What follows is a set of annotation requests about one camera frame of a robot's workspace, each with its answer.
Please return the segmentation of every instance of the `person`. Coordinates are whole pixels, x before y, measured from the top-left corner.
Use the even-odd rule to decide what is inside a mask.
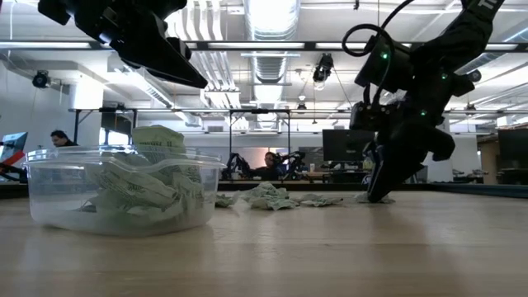
[[[279,178],[284,175],[279,167],[279,163],[276,161],[276,155],[272,152],[267,152],[264,155],[265,167],[260,167],[252,170],[252,174],[255,177],[261,177],[263,181],[278,181]]]
[[[51,141],[56,148],[68,147],[68,146],[77,146],[72,140],[68,138],[66,133],[62,130],[55,130],[51,132]]]

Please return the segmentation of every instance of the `black robotic arm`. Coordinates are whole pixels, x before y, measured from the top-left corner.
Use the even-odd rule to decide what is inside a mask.
[[[207,81],[189,63],[191,51],[176,37],[165,37],[171,13],[187,0],[40,0],[39,12],[75,26],[112,47],[132,68],[144,67],[170,82],[204,88]]]
[[[362,24],[351,28],[343,38],[343,49],[352,56],[370,54],[356,83],[365,88],[364,101],[352,108],[351,129],[378,132],[365,150],[375,162],[368,188],[370,202],[377,202],[397,184],[423,168],[427,153],[433,160],[449,159],[455,149],[452,137],[437,129],[452,96],[474,90],[467,75],[455,70],[484,52],[493,32],[493,18],[504,0],[462,1],[463,10],[443,33],[417,48],[392,40],[385,31],[390,20],[413,0],[402,3],[381,27]],[[363,52],[347,48],[355,31],[377,32]],[[370,85],[378,86],[370,100]],[[407,91],[401,101],[380,104],[382,90]]]

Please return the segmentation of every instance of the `black cable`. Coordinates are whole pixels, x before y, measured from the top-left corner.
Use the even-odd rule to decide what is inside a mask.
[[[379,83],[378,90],[376,90],[376,93],[374,95],[373,104],[377,105],[379,103],[379,101],[380,101],[381,91],[383,90],[385,79],[387,78],[387,75],[389,74],[390,64],[392,62],[392,58],[393,58],[394,52],[395,52],[393,39],[390,37],[389,33],[387,33],[387,31],[385,30],[385,27],[390,23],[390,21],[392,21],[392,19],[398,14],[398,12],[400,12],[409,3],[413,2],[413,1],[414,0],[406,0],[406,1],[402,2],[400,5],[398,5],[398,7],[396,7],[396,9],[394,9],[389,14],[389,16],[387,16],[387,18],[385,19],[385,21],[383,22],[383,24],[381,26],[377,26],[377,25],[373,25],[373,24],[360,24],[360,25],[357,25],[357,26],[353,26],[349,31],[346,32],[345,36],[343,37],[343,40],[342,40],[342,43],[341,43],[341,47],[343,48],[345,53],[351,55],[352,57],[363,57],[363,56],[366,56],[366,55],[370,54],[370,52],[372,52],[372,50],[374,49],[375,44],[378,42],[378,39],[379,39],[380,36],[384,37],[387,40],[387,44],[389,45],[389,56],[387,58],[387,67],[385,68],[384,75],[381,78],[381,82]],[[375,31],[376,32],[376,37],[375,37],[376,40],[375,40],[374,43],[367,44],[365,46],[365,48],[361,52],[354,52],[354,51],[350,50],[347,47],[347,41],[348,41],[348,38],[350,37],[350,35],[352,35],[352,33],[356,32],[356,31],[360,31],[360,30],[373,30],[373,31]]]

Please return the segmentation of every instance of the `clear plastic container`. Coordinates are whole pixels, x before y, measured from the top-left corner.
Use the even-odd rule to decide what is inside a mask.
[[[218,155],[154,146],[38,150],[25,165],[37,223],[119,236],[206,224],[224,167]]]

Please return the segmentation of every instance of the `wooden table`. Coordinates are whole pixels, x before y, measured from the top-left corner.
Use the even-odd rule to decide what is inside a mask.
[[[237,205],[154,238],[41,228],[27,200],[0,200],[0,296],[528,294],[528,201],[392,197],[277,212]]]

